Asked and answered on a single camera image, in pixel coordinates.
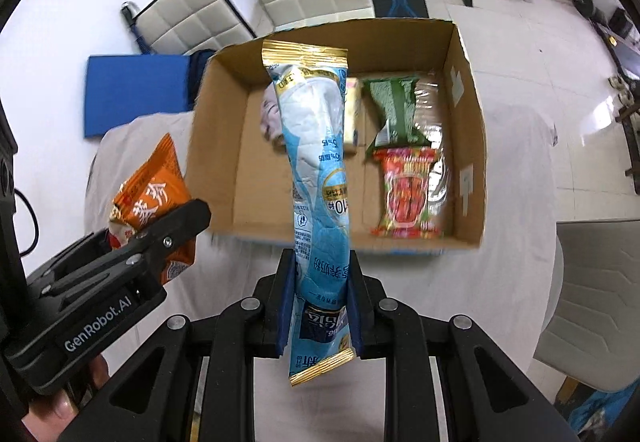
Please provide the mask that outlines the person's left hand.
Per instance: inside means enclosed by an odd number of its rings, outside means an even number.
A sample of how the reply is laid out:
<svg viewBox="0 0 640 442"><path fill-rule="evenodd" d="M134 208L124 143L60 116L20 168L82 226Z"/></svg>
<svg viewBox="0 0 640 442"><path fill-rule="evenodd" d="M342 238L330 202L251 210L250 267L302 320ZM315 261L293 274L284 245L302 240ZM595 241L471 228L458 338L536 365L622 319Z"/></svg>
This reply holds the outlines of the person's left hand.
<svg viewBox="0 0 640 442"><path fill-rule="evenodd" d="M102 355L90 362L89 372L97 389L101 389L110 378L107 362ZM60 390L50 398L31 402L22 423L37 441L52 442L58 440L77 414L76 404L65 390Z"/></svg>

